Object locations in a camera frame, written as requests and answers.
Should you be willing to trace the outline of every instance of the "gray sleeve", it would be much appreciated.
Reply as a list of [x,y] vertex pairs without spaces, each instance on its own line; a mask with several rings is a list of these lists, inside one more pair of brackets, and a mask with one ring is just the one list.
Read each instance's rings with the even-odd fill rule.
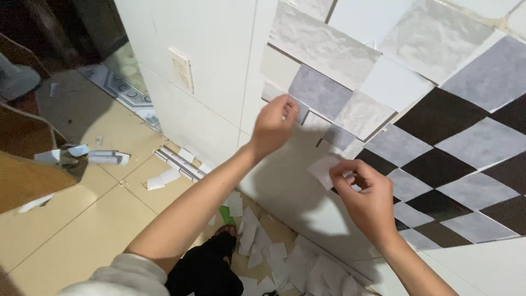
[[89,280],[71,284],[59,296],[169,296],[166,272],[151,260],[120,254],[108,267],[98,268]]

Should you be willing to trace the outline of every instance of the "person's right hand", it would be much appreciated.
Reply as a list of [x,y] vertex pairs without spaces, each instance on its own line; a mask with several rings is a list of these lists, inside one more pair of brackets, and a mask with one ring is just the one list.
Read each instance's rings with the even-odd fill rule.
[[[344,178],[343,174],[350,171],[354,176]],[[393,214],[393,182],[362,160],[342,160],[329,174],[356,226],[380,250],[398,234]],[[362,190],[357,192],[351,187],[353,184]]]

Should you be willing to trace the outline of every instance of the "green paper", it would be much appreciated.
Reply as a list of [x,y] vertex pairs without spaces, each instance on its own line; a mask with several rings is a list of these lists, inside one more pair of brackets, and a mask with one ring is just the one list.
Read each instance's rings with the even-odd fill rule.
[[223,217],[223,221],[225,222],[225,224],[236,225],[232,217],[230,217],[230,209],[227,206],[220,206],[219,213],[221,214],[221,217]]

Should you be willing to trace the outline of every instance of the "black pants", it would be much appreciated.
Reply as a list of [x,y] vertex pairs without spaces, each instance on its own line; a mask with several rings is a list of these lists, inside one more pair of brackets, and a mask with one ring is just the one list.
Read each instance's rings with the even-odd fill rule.
[[168,274],[171,296],[241,296],[243,283],[223,260],[232,253],[236,238],[221,232],[186,252]]

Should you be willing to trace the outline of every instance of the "forearm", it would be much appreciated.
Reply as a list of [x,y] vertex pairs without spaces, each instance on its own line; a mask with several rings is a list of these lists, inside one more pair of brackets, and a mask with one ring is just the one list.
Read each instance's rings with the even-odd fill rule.
[[229,193],[259,162],[250,145],[242,147],[162,211],[130,243],[126,252],[149,258],[169,272]]
[[411,296],[458,296],[399,234],[388,236],[377,248]]

